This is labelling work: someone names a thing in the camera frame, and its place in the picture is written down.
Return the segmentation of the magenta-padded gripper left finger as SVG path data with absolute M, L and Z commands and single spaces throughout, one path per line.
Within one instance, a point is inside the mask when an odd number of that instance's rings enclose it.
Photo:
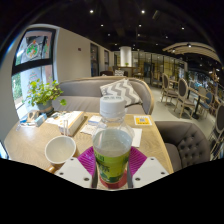
M 93 148 L 67 160 L 56 175 L 84 188 L 96 188 L 98 173 Z

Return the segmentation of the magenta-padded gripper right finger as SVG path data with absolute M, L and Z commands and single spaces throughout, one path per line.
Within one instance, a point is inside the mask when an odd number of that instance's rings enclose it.
M 140 188 L 168 175 L 166 169 L 155 157 L 146 157 L 135 147 L 130 150 L 127 165 L 129 188 Z

